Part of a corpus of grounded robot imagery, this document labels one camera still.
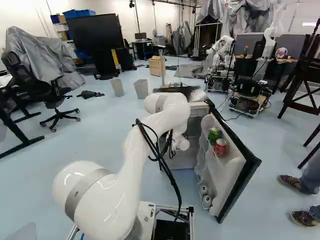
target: ceiling light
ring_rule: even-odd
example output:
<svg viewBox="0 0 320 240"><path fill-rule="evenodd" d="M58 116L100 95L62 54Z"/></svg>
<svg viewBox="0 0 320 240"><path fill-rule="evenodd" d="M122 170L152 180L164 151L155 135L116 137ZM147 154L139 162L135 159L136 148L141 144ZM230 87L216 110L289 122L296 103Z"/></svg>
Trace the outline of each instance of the ceiling light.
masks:
<svg viewBox="0 0 320 240"><path fill-rule="evenodd" d="M311 27L315 27L317 25L317 23L315 21L308 21L308 22L303 22L302 26L311 26Z"/></svg>

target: white robot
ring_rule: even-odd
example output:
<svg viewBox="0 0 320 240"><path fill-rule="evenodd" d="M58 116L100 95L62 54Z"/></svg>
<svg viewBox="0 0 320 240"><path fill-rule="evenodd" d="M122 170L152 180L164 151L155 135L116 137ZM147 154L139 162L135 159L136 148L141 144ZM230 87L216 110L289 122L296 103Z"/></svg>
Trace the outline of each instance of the white robot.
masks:
<svg viewBox="0 0 320 240"><path fill-rule="evenodd" d="M186 151L190 105L182 93L153 93L144 100L151 114L141 122L158 136L173 129L173 149ZM151 130L152 142L157 141ZM140 205L141 178L151 150L138 126L123 147L124 164L112 173L93 161L77 161L55 177L53 197L89 240L124 240L133 229Z"/></svg>
<svg viewBox="0 0 320 240"><path fill-rule="evenodd" d="M224 35L216 41L210 49L206 50L209 56L213 56L212 66L218 66L224 61L226 67L229 67L231 56L228 55L228 52L233 42L234 39L232 37Z"/></svg>

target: trash can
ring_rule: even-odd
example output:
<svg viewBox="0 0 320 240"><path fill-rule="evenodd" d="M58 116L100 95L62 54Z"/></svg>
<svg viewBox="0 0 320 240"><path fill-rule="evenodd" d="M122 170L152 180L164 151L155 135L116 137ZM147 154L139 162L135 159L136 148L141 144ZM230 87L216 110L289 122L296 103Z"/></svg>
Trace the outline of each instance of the trash can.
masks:
<svg viewBox="0 0 320 240"><path fill-rule="evenodd" d="M133 85L138 99L145 99L149 95L147 79L139 79Z"/></svg>
<svg viewBox="0 0 320 240"><path fill-rule="evenodd" d="M111 79L111 85L116 97L122 97L125 95L124 88L122 87L122 82L119 78Z"/></svg>

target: monitor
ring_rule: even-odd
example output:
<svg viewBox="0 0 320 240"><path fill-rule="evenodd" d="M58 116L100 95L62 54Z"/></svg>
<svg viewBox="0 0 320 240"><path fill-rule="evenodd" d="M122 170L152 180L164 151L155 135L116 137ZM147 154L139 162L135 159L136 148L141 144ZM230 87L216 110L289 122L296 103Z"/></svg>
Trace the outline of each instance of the monitor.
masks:
<svg viewBox="0 0 320 240"><path fill-rule="evenodd" d="M275 38L276 49L286 48L288 55L294 59L299 59L302 52L302 47L305 43L306 35L302 34L283 34Z"/></svg>
<svg viewBox="0 0 320 240"><path fill-rule="evenodd" d="M248 46L247 54L253 54L256 42L263 38L264 34L262 32L239 33L235 38L234 55L243 54L246 46Z"/></svg>
<svg viewBox="0 0 320 240"><path fill-rule="evenodd" d="M125 46L120 21L115 13L69 18L66 21L77 50L91 52Z"/></svg>
<svg viewBox="0 0 320 240"><path fill-rule="evenodd" d="M147 38L147 33L146 32L135 33L134 37L137 40L146 39Z"/></svg>

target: sneaker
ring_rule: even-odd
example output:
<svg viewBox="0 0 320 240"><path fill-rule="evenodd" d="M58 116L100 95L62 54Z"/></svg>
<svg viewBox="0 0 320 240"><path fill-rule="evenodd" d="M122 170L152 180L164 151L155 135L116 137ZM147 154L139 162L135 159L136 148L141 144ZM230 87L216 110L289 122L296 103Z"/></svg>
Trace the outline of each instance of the sneaker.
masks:
<svg viewBox="0 0 320 240"><path fill-rule="evenodd" d="M293 176L288 176L288 175L279 175L278 179L280 180L281 183L285 184L286 186L294 188L295 190L298 190L299 192L303 192L301 189L301 186L300 186L299 178L296 178Z"/></svg>
<svg viewBox="0 0 320 240"><path fill-rule="evenodd" d="M295 223L305 228L313 228L320 224L307 211L293 211L290 213L290 217Z"/></svg>

